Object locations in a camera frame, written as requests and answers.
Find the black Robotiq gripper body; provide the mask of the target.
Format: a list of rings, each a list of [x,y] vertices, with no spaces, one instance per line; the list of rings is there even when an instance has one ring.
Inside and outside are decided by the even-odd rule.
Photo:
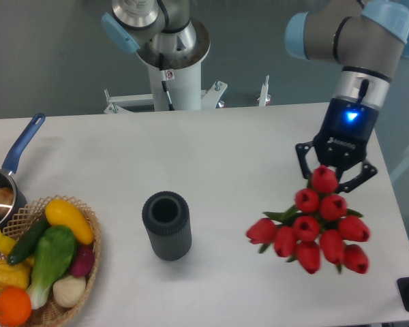
[[[313,139],[319,162],[341,171],[361,163],[378,114],[368,106],[333,98]]]

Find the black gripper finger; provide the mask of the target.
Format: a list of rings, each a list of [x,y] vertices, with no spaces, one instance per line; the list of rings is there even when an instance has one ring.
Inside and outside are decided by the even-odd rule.
[[[319,161],[313,142],[302,142],[295,145],[299,167],[304,179],[309,179],[314,170],[319,167]]]
[[[335,193],[350,193],[370,178],[374,177],[377,173],[378,169],[365,159],[361,162],[361,170],[359,174],[349,181],[339,183]]]

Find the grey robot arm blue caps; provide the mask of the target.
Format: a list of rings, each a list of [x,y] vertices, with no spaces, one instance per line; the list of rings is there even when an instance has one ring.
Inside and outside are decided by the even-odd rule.
[[[212,108],[216,101],[201,90],[201,63],[210,49],[205,26],[190,15],[188,1],[113,1],[102,16],[109,38],[147,66],[157,111]],[[393,1],[330,1],[317,13],[299,13],[287,24],[287,52],[304,60],[342,66],[318,134],[296,146],[304,178],[315,179],[306,156],[335,175],[361,166],[335,191],[351,192],[377,170],[366,146],[384,103],[409,34],[409,9]]]

